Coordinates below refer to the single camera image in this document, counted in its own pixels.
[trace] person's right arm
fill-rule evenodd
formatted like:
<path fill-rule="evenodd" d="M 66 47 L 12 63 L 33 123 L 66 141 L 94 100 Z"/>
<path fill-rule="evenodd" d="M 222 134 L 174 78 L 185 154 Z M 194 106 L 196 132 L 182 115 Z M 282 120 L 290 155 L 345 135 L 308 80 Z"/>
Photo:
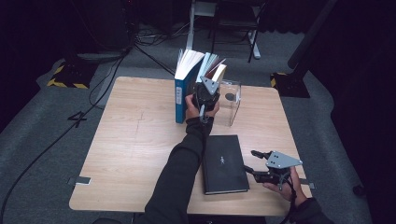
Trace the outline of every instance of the person's right arm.
<path fill-rule="evenodd" d="M 290 222 L 304 223 L 304 224 L 332 224 L 324 213 L 321 211 L 320 205 L 315 198 L 306 198 L 301 188 L 300 178 L 296 172 L 296 168 L 290 167 L 290 182 L 296 191 L 296 200 L 294 203 L 295 210 L 290 215 Z M 265 188 L 279 193 L 284 199 L 291 201 L 291 188 L 285 183 L 282 190 L 279 187 L 270 183 L 262 184 Z"/>

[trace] person's left hand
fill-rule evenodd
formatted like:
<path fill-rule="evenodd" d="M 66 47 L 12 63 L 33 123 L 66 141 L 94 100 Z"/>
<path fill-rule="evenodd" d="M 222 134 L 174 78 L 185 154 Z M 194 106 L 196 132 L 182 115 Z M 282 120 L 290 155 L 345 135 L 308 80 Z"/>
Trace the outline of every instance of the person's left hand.
<path fill-rule="evenodd" d="M 199 117 L 199 110 L 195 105 L 192 103 L 192 95 L 188 95 L 185 98 L 187 104 L 186 110 L 186 119 L 192 119 Z M 219 111 L 219 102 L 216 102 L 215 108 L 211 111 L 207 111 L 205 114 L 209 117 L 215 117 L 216 113 Z"/>

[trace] person's arm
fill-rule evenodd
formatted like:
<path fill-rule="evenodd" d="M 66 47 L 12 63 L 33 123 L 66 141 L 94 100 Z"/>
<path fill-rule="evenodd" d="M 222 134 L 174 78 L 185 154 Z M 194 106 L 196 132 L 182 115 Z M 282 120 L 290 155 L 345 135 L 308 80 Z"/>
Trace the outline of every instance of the person's arm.
<path fill-rule="evenodd" d="M 295 210 L 290 214 L 291 223 L 304 224 L 332 224 L 324 213 L 321 211 L 320 205 L 315 198 L 306 198 L 301 188 L 300 178 L 297 174 L 296 168 L 290 167 L 290 182 L 293 183 L 293 188 L 296 191 Z M 282 197 L 289 202 L 291 201 L 291 188 L 288 184 L 283 184 L 282 190 L 279 187 L 270 183 L 262 184 L 265 188 L 278 192 Z"/>
<path fill-rule="evenodd" d="M 199 120 L 199 112 L 191 102 L 191 96 L 186 97 L 186 102 L 187 135 L 172 149 L 145 207 L 145 214 L 136 220 L 137 224 L 188 223 L 187 207 L 203 156 L 204 138 L 210 134 L 213 117 L 219 110 L 219 105 L 206 113 L 210 118 L 203 127 Z"/>

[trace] person's hand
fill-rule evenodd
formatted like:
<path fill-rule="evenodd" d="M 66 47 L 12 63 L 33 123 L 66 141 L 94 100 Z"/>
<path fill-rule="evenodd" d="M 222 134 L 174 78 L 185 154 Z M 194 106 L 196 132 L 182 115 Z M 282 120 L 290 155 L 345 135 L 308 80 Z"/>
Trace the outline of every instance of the person's hand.
<path fill-rule="evenodd" d="M 296 191 L 297 198 L 295 201 L 295 205 L 296 207 L 298 207 L 301 203 L 305 202 L 306 196 L 304 195 L 303 190 L 301 189 L 300 178 L 294 166 L 290 167 L 289 181 L 290 183 L 293 184 L 293 188 Z M 282 185 L 282 190 L 279 190 L 278 185 L 274 185 L 271 183 L 263 183 L 262 185 L 267 189 L 279 193 L 284 199 L 288 200 L 289 202 L 291 201 L 291 188 L 288 183 L 284 183 Z"/>
<path fill-rule="evenodd" d="M 192 103 L 192 95 L 188 95 L 185 98 L 187 104 L 186 119 L 192 119 L 199 117 L 199 110 Z M 215 108 L 211 111 L 207 111 L 205 114 L 209 117 L 215 117 L 216 113 L 219 111 L 219 102 L 216 102 Z"/>

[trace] black book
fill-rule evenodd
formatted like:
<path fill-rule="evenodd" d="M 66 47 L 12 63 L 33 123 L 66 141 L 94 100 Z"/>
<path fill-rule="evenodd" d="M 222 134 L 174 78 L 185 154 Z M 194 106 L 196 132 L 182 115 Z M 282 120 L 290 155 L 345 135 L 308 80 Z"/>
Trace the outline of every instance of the black book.
<path fill-rule="evenodd" d="M 205 194 L 248 191 L 238 135 L 210 135 L 202 165 Z"/>

